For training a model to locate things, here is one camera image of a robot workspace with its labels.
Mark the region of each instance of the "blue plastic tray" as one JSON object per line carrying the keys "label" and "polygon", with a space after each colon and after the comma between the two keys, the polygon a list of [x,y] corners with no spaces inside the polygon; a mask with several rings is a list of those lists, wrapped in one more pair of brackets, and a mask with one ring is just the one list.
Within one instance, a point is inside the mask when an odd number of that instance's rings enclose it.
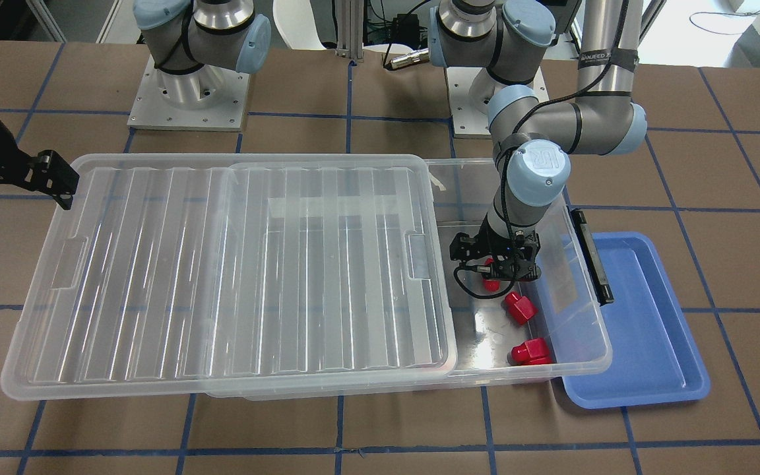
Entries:
{"label": "blue plastic tray", "polygon": [[696,400],[709,374],[655,246],[637,232],[594,234],[615,303],[602,308],[612,366],[599,375],[563,378],[586,409]]}

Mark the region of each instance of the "red plastic toy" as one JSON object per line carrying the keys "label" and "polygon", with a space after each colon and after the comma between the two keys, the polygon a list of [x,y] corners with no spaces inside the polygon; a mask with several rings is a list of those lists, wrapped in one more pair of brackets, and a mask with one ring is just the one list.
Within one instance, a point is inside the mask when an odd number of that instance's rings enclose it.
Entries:
{"label": "red plastic toy", "polygon": [[526,340],[526,342],[512,348],[509,357],[515,364],[551,364],[553,359],[550,358],[550,349],[547,348],[547,342],[544,338]]}
{"label": "red plastic toy", "polygon": [[538,309],[526,296],[521,296],[518,292],[512,291],[503,298],[506,308],[512,318],[518,322],[518,325],[524,325],[531,318],[536,316]]}
{"label": "red plastic toy", "polygon": [[[484,265],[489,265],[492,262],[494,262],[494,259],[488,258],[486,259],[486,262]],[[486,279],[486,277],[483,277],[483,287],[486,288],[489,292],[497,292],[500,290],[500,280],[491,280]]]}

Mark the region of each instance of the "translucent storage box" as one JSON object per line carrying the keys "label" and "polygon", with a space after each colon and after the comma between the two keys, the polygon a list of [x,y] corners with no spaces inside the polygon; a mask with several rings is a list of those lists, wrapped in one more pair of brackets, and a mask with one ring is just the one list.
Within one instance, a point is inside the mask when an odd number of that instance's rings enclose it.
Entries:
{"label": "translucent storage box", "polygon": [[[612,348],[563,202],[538,228],[524,327],[469,298],[491,160],[94,154],[55,211],[2,374],[17,399],[207,392],[280,399],[543,381]],[[468,285],[482,291],[479,277]],[[543,336],[555,363],[513,367]]]}

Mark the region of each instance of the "light blue joint cover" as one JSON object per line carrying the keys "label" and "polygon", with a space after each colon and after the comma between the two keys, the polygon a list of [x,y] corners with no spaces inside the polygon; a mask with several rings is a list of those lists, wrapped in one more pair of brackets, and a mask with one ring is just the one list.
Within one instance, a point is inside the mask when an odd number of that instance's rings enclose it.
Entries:
{"label": "light blue joint cover", "polygon": [[503,18],[510,28],[536,46],[549,46],[555,32],[555,18],[536,0],[507,0]]}
{"label": "light blue joint cover", "polygon": [[559,145],[534,139],[512,154],[507,183],[515,198],[530,206],[546,206],[559,196],[571,175],[571,160]]}
{"label": "light blue joint cover", "polygon": [[189,0],[136,0],[133,18],[140,30],[151,30],[172,21],[189,6]]}
{"label": "light blue joint cover", "polygon": [[533,90],[523,84],[512,84],[510,86],[504,87],[501,90],[498,90],[497,94],[494,94],[494,96],[492,96],[491,100],[488,102],[489,126],[491,127],[491,121],[497,117],[500,111],[503,111],[503,109],[507,108],[507,106],[515,102],[515,100],[524,99],[524,97],[535,96],[536,93],[534,93]]}
{"label": "light blue joint cover", "polygon": [[263,67],[266,56],[269,56],[269,46],[272,42],[272,24],[263,15],[257,15],[248,33],[245,35],[245,44],[236,58],[236,72],[252,75]]}
{"label": "light blue joint cover", "polygon": [[427,30],[427,47],[430,48],[430,63],[433,66],[447,67],[444,61],[444,53],[441,52],[441,36],[439,35],[438,17],[435,10],[438,7],[430,9],[430,28]]}
{"label": "light blue joint cover", "polygon": [[645,135],[647,135],[647,113],[642,106],[633,102],[633,123],[629,126],[621,143],[607,154],[630,153],[639,147]]}

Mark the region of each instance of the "white chair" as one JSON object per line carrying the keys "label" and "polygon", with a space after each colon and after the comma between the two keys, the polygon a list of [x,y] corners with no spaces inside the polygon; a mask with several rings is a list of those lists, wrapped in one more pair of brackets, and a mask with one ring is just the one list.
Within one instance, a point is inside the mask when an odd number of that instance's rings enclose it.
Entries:
{"label": "white chair", "polygon": [[[272,0],[272,17],[284,43],[293,50],[326,49],[319,39],[319,30],[313,21],[313,7],[310,0]],[[389,45],[368,45],[368,51],[386,52]],[[390,54],[407,54],[412,48],[393,44]]]}

